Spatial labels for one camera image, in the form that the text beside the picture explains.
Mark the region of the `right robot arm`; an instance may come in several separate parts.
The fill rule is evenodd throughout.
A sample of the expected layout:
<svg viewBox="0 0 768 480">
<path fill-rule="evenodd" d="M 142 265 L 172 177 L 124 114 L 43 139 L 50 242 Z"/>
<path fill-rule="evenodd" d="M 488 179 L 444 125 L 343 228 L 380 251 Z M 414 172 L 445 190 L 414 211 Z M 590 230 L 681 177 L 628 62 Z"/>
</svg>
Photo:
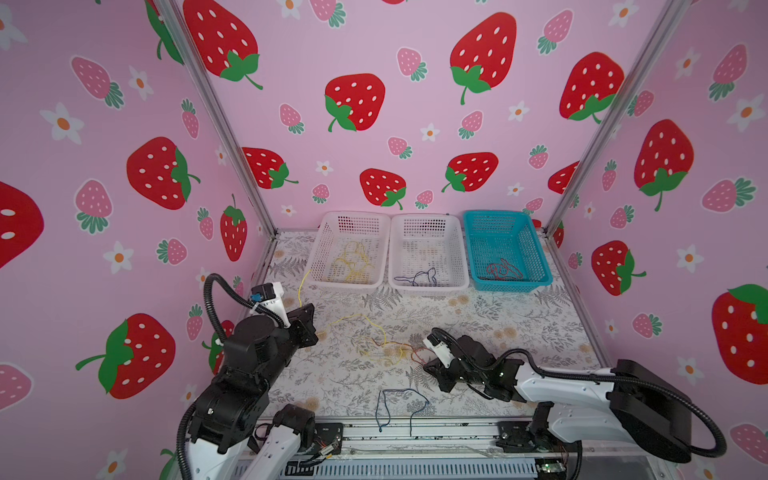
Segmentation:
<svg viewBox="0 0 768 480">
<path fill-rule="evenodd" d="M 534 403 L 544 410 L 535 429 L 564 443 L 631 443 L 673 463 L 727 451 L 725 435 L 702 408 L 635 361 L 592 371 L 545 369 L 525 349 L 494 356 L 472 337 L 440 328 L 423 344 L 436 356 L 424 369 L 442 392 L 464 384 L 486 400 Z"/>
</svg>

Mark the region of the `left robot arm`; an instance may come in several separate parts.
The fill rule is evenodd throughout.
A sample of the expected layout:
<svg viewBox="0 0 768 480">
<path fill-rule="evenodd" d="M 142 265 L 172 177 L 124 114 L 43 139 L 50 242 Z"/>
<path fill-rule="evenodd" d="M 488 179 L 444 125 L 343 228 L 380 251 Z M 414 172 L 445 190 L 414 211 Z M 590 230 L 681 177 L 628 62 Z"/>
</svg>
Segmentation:
<svg viewBox="0 0 768 480">
<path fill-rule="evenodd" d="M 246 307 L 249 316 L 227 334 L 215 310 L 213 286 Z M 219 274 L 204 282 L 209 321 L 223 344 L 224 361 L 203 393 L 185 411 L 176 435 L 176 461 L 184 479 L 228 479 L 246 449 L 256 453 L 246 479 L 276 479 L 315 436 L 312 411 L 288 404 L 274 417 L 263 442 L 254 434 L 269 392 L 300 349 L 317 344 L 313 304 L 287 311 L 280 283 L 252 288 L 244 298 Z"/>
</svg>

